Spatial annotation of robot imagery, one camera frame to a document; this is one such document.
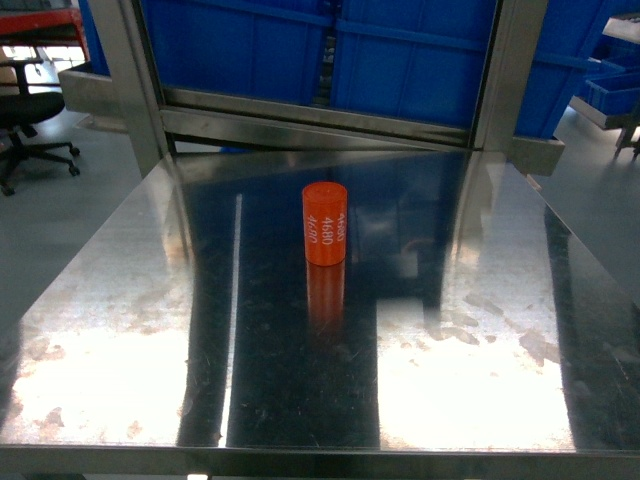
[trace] metal table surface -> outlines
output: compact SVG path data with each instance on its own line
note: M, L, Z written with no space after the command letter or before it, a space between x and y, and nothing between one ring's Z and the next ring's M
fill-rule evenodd
M349 191L335 267L317 180ZM2 333L0 472L632 478L639 347L501 155L185 155Z

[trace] metal bar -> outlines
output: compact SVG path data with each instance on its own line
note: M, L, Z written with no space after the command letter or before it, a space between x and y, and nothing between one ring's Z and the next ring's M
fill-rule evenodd
M179 136L282 150L464 150L462 146L403 139L391 135L346 132L281 120L165 107L164 128Z
M169 152L160 119L163 102L140 2L89 0L120 110L142 176Z
M458 147L465 146L469 137L469 132L466 130L443 125L430 125L409 120L375 117L340 110L304 107L181 88L165 88L164 96L167 104L172 106L297 122L383 136L396 136Z
M29 448L0 451L0 472L111 473L290 478L629 479L640 458L588 454L460 454L257 451L217 448Z
M507 152L518 123L547 0L498 2L470 146Z

